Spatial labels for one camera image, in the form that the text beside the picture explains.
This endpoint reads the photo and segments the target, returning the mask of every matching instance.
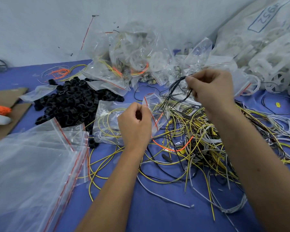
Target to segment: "blue rectangle outline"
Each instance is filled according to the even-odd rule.
[[[271,20],[274,18],[274,16],[278,13],[278,11],[280,10],[280,8],[281,7],[283,7],[284,5],[286,5],[286,4],[288,4],[290,2],[290,0],[288,1],[288,2],[286,2],[285,4],[283,4],[282,6],[280,6],[279,8],[278,8],[278,10],[276,11],[276,13],[273,15],[273,17],[267,22],[267,24],[260,30],[260,31],[255,31],[255,30],[253,30],[253,29],[249,29],[256,21],[257,21],[257,19],[262,15],[262,13],[265,11],[265,9],[267,8],[265,8],[260,14],[259,14],[259,16],[255,19],[255,21],[251,24],[251,25],[249,25],[249,27],[247,28],[247,30],[249,30],[249,31],[253,31],[253,32],[256,32],[256,33],[260,33],[270,22],[271,22]]]

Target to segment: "blue table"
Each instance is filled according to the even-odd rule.
[[[40,85],[37,81],[36,75],[41,74],[44,70],[58,65],[74,66],[76,64],[88,64],[90,60],[84,60],[79,62],[67,62],[56,63],[46,65],[25,66],[9,69],[7,72],[0,74],[0,90],[15,89],[19,87],[27,87],[29,91],[35,89]],[[142,98],[145,94],[153,92],[154,89],[148,87],[140,88],[140,92],[136,93],[137,98]],[[125,102],[131,103],[135,101],[133,98],[134,91],[127,93],[125,96]],[[260,111],[267,111],[261,105],[262,97],[267,92],[259,91],[250,97],[238,97],[240,101],[244,101],[248,107],[255,108]],[[280,102],[281,108],[275,106],[275,102]],[[277,113],[290,113],[290,99],[281,98],[277,96],[270,96],[266,98],[266,104],[274,112]],[[37,117],[41,116],[43,111],[37,112],[33,107],[29,109],[23,119],[18,123],[13,132],[21,132],[35,126],[34,122]],[[159,148],[155,145],[152,151],[156,153]],[[114,152],[115,147],[108,144],[100,144],[92,154],[91,161],[99,160]],[[114,157],[110,163],[103,168],[99,175],[108,177],[116,165],[116,159]],[[163,174],[153,163],[142,165],[142,170],[152,176],[166,179]],[[170,173],[179,174],[181,172],[180,165],[168,167],[166,171]],[[162,195],[166,198],[174,200],[176,202],[192,205],[194,208],[188,209],[180,207],[178,205],[167,203],[162,199],[149,194],[145,189],[137,182],[135,184],[134,194],[131,203],[130,215],[127,224],[127,231],[235,231],[226,216],[219,210],[214,209],[216,220],[213,221],[211,207],[208,202],[201,198],[191,187],[187,187],[186,193],[184,193],[184,184],[157,184],[153,183],[143,176],[139,176],[142,183],[151,191]],[[104,180],[95,179],[95,183],[102,187]],[[221,186],[216,180],[211,181],[214,193],[219,199],[224,208],[230,208],[238,204],[242,197],[242,192],[233,184],[231,184],[231,191],[228,187]],[[203,195],[208,197],[207,186],[205,178],[201,172],[198,172],[197,176],[193,179],[193,186],[199,190]],[[91,187],[91,193],[95,198],[99,190],[94,186]],[[85,215],[86,211],[91,205],[91,200],[88,195],[88,184],[82,184],[75,187],[70,203],[64,212],[56,232],[72,232]],[[245,231],[260,231],[260,226],[253,215],[253,211],[247,203],[245,207],[230,215],[230,219],[235,224],[240,232]]]

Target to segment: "brown cardboard piece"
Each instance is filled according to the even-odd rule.
[[[19,100],[19,96],[26,93],[27,90],[28,88],[0,90],[0,106],[11,108]]]
[[[13,106],[11,113],[7,115],[12,119],[12,122],[0,125],[0,140],[11,132],[31,105],[31,103],[20,103]]]

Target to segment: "wall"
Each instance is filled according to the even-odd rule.
[[[105,31],[138,20],[157,26],[172,47],[196,43],[215,38],[252,1],[0,0],[0,58],[11,66],[87,59],[80,49],[92,15],[99,15]]]

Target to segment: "pile of wires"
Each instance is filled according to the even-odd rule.
[[[186,191],[187,187],[191,187],[202,198],[210,203],[214,220],[215,214],[213,208],[216,207],[226,215],[237,231],[228,215],[235,213],[244,207],[247,202],[246,195],[232,163],[224,150],[224,145],[215,126],[208,120],[205,114],[205,109],[202,106],[191,105],[185,102],[185,100],[174,101],[172,99],[174,89],[182,80],[183,78],[180,78],[176,81],[176,84],[174,86],[172,85],[169,89],[169,96],[165,97],[165,100],[161,102],[161,104],[157,104],[158,110],[161,110],[161,108],[165,109],[166,107],[170,109],[170,118],[161,128],[163,132],[152,137],[139,166],[139,173],[154,183],[184,183],[184,191]],[[290,142],[290,119],[248,109],[243,103],[238,101],[236,101],[236,104],[242,114],[249,119],[251,124],[256,127],[270,147],[274,149],[281,161],[290,164],[290,154],[283,149],[283,146],[290,148],[290,145],[286,144],[286,142]],[[153,145],[158,146],[158,152],[153,152]],[[107,177],[100,176],[99,171],[101,171],[101,169],[103,169],[117,153],[122,152],[123,149],[123,147],[116,146],[115,151],[111,155],[90,164],[91,181],[89,195],[92,200],[91,187],[94,185],[96,188],[101,189],[95,183],[95,178],[107,179]],[[162,156],[165,161],[157,160],[158,156]],[[100,163],[99,166],[93,170],[92,166],[98,163]],[[168,176],[168,179],[162,179],[161,177],[150,176],[144,173],[142,165],[147,163],[154,163],[160,171]],[[178,177],[168,173],[166,169],[168,166],[174,165],[178,165],[180,169],[182,169]],[[203,195],[193,186],[192,179],[196,176],[196,169],[197,171],[201,171],[204,175],[208,189],[207,196]],[[234,207],[223,208],[217,200],[211,187],[211,178],[214,177],[218,181],[217,176],[225,179],[224,184],[227,184],[229,189],[230,183],[233,182],[242,192],[241,200]],[[141,182],[139,176],[137,179],[147,192],[182,207],[193,207],[193,205],[184,205],[158,195],[147,189]]]
[[[38,79],[38,81],[43,85],[48,85],[49,79],[44,81],[45,77],[52,76],[51,79],[54,79],[58,84],[63,84],[67,80],[71,80],[74,77],[80,76],[81,72],[78,72],[72,76],[70,76],[70,74],[72,73],[72,71],[75,68],[81,67],[81,66],[84,67],[83,69],[81,69],[81,71],[85,71],[87,69],[86,64],[78,64],[78,65],[75,65],[71,68],[69,66],[66,66],[66,65],[60,65],[60,66],[55,66],[55,67],[49,68],[41,73],[41,79],[40,80]]]

